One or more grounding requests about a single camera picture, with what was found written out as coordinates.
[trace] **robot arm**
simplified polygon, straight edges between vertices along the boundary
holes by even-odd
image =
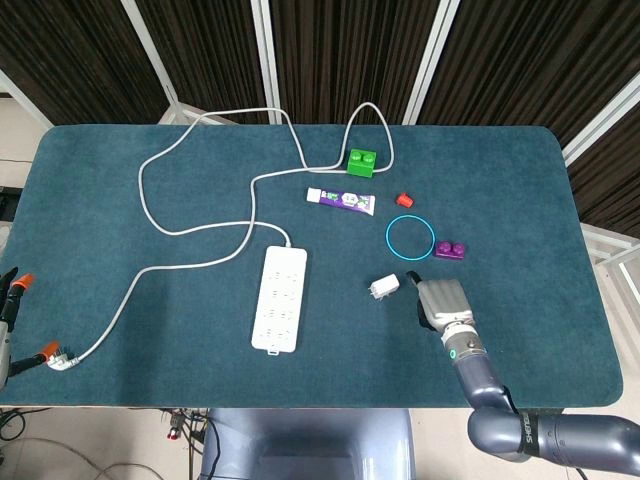
[[[535,456],[563,466],[640,476],[640,426],[607,415],[518,412],[475,330],[460,282],[422,281],[415,272],[408,276],[418,289],[420,323],[441,335],[475,409],[468,433],[478,449],[512,461]]]

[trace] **blue ring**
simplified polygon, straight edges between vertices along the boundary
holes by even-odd
[[[419,222],[426,225],[427,228],[429,229],[429,232],[431,232],[431,247],[429,247],[429,250],[427,250],[427,253],[425,253],[421,257],[405,257],[404,255],[400,255],[396,251],[396,249],[393,248],[393,245],[391,245],[391,240],[389,240],[389,233],[391,232],[391,227],[393,226],[394,223],[396,223],[398,220],[402,220],[403,218],[413,218],[414,220],[418,220]],[[409,262],[417,262],[418,260],[424,260],[429,255],[431,255],[431,252],[433,251],[433,247],[436,244],[436,233],[433,231],[433,227],[429,225],[429,222],[427,222],[424,218],[418,217],[417,215],[400,215],[399,217],[396,217],[393,220],[391,220],[389,222],[389,225],[387,225],[387,232],[384,234],[384,238],[387,241],[387,247],[389,247],[389,250],[391,250],[391,253],[393,253],[396,257],[400,257],[401,259],[407,260]]]

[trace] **red cap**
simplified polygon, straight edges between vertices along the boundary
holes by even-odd
[[[402,192],[398,195],[398,198],[396,198],[396,203],[401,207],[411,208],[413,205],[413,198],[407,195],[407,192]]]

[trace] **toothpaste tube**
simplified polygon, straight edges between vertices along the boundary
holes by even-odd
[[[355,193],[331,192],[319,188],[309,188],[307,190],[307,202],[373,215],[376,197],[373,195],[357,195]]]

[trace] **black curtain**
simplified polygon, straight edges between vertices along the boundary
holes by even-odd
[[[569,166],[583,222],[640,237],[640,105]]]
[[[272,0],[280,102],[296,123],[346,123],[365,100],[407,108],[437,0]],[[377,122],[363,111],[358,123]]]
[[[638,71],[636,0],[463,0],[418,123],[545,125],[566,145]]]
[[[0,69],[54,124],[156,123],[168,107],[117,0],[1,0]]]
[[[137,0],[180,101],[203,110],[265,107],[249,0]],[[266,113],[229,116],[268,123]]]

